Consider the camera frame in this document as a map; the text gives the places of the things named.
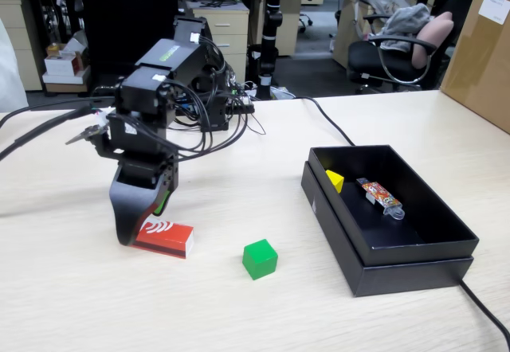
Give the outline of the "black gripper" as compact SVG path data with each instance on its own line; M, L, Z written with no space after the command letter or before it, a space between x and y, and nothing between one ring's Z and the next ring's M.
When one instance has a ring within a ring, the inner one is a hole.
M93 130L93 145L101 157L116 159L119 167L109 197L115 216L118 241L134 244L142 224L151 215L161 216L179 185L178 146L167 140L167 117L112 111L106 124ZM162 163L142 167L125 162Z

